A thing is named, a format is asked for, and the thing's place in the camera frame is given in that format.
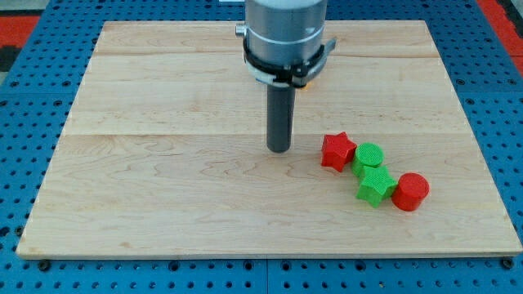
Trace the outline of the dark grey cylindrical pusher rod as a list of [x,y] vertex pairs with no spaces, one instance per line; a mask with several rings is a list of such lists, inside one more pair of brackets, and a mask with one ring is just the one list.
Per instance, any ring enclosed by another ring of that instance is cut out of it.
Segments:
[[284,153],[290,148],[294,102],[293,87],[267,87],[266,145],[272,152]]

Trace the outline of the black and white mounting ring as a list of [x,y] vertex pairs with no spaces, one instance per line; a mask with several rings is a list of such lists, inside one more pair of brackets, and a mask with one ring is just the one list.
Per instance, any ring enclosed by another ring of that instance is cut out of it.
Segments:
[[257,58],[243,40],[244,62],[249,73],[258,81],[273,87],[303,88],[327,63],[330,52],[336,47],[337,39],[332,38],[309,59],[297,65],[275,65]]

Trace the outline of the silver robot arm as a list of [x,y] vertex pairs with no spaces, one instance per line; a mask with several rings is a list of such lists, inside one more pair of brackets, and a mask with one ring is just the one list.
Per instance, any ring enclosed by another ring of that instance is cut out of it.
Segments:
[[326,0],[247,0],[243,39],[249,73],[266,84],[266,145],[275,153],[292,141],[295,91],[322,71],[337,40],[322,43]]

